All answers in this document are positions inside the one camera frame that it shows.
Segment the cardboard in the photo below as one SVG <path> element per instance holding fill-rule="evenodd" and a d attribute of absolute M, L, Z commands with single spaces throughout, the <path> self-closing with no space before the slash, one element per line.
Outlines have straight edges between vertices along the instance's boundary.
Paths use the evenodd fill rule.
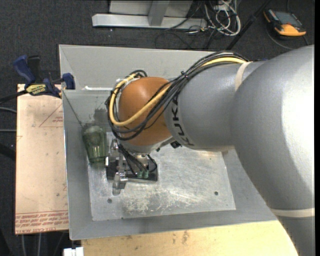
<path fill-rule="evenodd" d="M 16 130 L 15 234 L 68 230 L 62 100 L 19 96 Z"/>

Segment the metal stand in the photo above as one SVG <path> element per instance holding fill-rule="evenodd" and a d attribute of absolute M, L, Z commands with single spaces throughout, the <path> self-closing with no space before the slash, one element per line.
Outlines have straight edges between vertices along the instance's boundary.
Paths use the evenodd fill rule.
<path fill-rule="evenodd" d="M 92 17 L 92 25 L 93 27 L 153 29 L 168 29 L 172 27 L 175 27 L 175 29 L 189 29 L 191 26 L 205 27 L 207 25 L 207 22 L 201 18 L 165 17 L 169 3 L 170 1 L 152 1 L 148 15 L 95 14 Z"/>

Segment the metal base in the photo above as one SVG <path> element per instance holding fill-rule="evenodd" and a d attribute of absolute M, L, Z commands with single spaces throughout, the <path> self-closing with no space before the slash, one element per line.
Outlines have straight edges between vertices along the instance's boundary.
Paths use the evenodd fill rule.
<path fill-rule="evenodd" d="M 129 28 L 151 28 L 168 29 L 172 28 L 186 18 L 163 17 L 160 25 L 150 25 L 148 16 L 122 15 L 122 14 L 95 14 L 92 16 L 93 27 L 129 27 Z M 201 18 L 190 18 L 176 29 L 189 29 L 191 26 L 206 27 L 207 22 Z"/>

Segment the black carpet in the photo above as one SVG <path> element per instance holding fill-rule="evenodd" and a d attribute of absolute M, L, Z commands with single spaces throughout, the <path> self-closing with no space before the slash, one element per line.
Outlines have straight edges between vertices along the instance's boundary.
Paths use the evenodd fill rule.
<path fill-rule="evenodd" d="M 238 1 L 238 15 L 245 24 L 264 1 Z M 266 21 L 258 16 L 246 33 L 232 48 L 249 60 L 271 59 L 282 53 L 315 43 L 315 1 L 273 0 L 268 7 L 286 11 L 287 5 L 300 19 L 307 34 L 305 38 L 280 41 L 270 39 Z M 60 75 L 58 45 L 94 45 L 149 49 L 187 49 L 203 51 L 225 50 L 234 37 L 209 38 L 181 31 L 140 28 L 93 28 L 92 16 L 108 12 L 108 1 L 85 0 L 10 0 L 0 1 L 0 98 L 16 92 L 24 84 L 13 68 L 21 55 L 39 55 L 41 68 L 52 78 Z M 16 109 L 16 100 L 1 107 Z M 0 110 L 0 129 L 15 129 L 16 115 Z M 0 132 L 0 147 L 16 150 L 16 134 Z M 0 153 L 0 255 L 24 255 L 22 237 L 14 235 L 15 162 Z M 39 235 L 26 235 L 26 254 L 37 255 Z M 61 248 L 72 246 L 68 235 L 61 232 L 41 235 L 40 255 L 60 255 Z"/>

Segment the blue clamp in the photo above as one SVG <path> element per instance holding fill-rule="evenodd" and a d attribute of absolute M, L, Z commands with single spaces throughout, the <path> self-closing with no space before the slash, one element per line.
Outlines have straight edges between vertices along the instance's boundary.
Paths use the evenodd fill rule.
<path fill-rule="evenodd" d="M 20 76 L 26 79 L 27 83 L 24 85 L 24 90 L 27 93 L 32 96 L 49 95 L 61 98 L 61 90 L 55 86 L 51 79 L 45 78 L 42 82 L 39 82 L 39 74 L 34 74 L 32 69 L 28 66 L 27 55 L 22 55 L 17 58 L 13 62 L 13 67 Z M 61 79 L 54 82 L 65 82 L 65 87 L 63 89 L 76 89 L 74 77 L 70 73 L 63 74 Z"/>

